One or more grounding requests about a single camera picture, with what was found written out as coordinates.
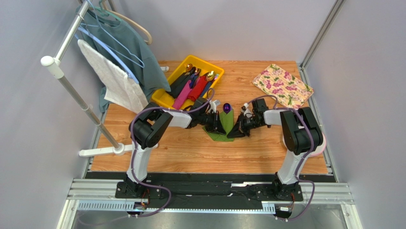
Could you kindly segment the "green paper napkin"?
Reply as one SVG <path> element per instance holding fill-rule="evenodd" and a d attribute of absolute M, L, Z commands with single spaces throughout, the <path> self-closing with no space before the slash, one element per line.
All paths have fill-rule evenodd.
<path fill-rule="evenodd" d="M 233 114 L 234 110 L 232 109 L 230 112 L 226 113 L 226 112 L 221 112 L 220 113 L 220 121 L 221 124 L 223 125 L 223 128 L 226 132 L 225 135 L 222 134 L 218 134 L 218 133 L 214 133 L 214 132 L 207 132 L 205 127 L 203 127 L 202 129 L 206 132 L 206 134 L 213 140 L 213 141 L 217 141 L 217 142 L 233 142 L 234 138 L 228 138 L 227 135 L 230 133 L 230 131 L 232 130 L 233 126 L 234 126 L 234 114 Z"/>

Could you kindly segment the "dark purple spoon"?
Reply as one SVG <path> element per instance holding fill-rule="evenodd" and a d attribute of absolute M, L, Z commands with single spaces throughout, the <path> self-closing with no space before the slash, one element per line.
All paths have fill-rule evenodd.
<path fill-rule="evenodd" d="M 225 103 L 225 104 L 223 105 L 223 111 L 224 111 L 226 114 L 228 114 L 229 112 L 231 112 L 231 110 L 232 110 L 232 107 L 231 107 L 231 105 L 230 105 L 229 103 Z"/>

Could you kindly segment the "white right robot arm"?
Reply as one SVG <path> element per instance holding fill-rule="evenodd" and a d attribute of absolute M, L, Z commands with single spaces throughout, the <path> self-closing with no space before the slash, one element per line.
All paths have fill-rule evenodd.
<path fill-rule="evenodd" d="M 228 133 L 228 138 L 250 136 L 250 131 L 262 126 L 282 127 L 284 145 L 287 153 L 280 169 L 275 174 L 271 192 L 276 199 L 284 200 L 298 191 L 299 177 L 305 162 L 324 142 L 324 136 L 315 116 L 309 107 L 270 109 L 263 97 L 242 107 L 238 119 Z"/>

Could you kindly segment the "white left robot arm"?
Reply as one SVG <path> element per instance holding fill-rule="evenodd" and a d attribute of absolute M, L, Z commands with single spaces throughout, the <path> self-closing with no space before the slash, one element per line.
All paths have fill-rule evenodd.
<path fill-rule="evenodd" d="M 168 127 L 190 129 L 201 125 L 208 133 L 225 135 L 220 113 L 216 110 L 218 104 L 202 97 L 189 110 L 173 110 L 149 103 L 129 125 L 132 156 L 126 177 L 117 184 L 116 198 L 140 198 L 147 192 L 148 186 L 144 182 L 150 156 Z"/>

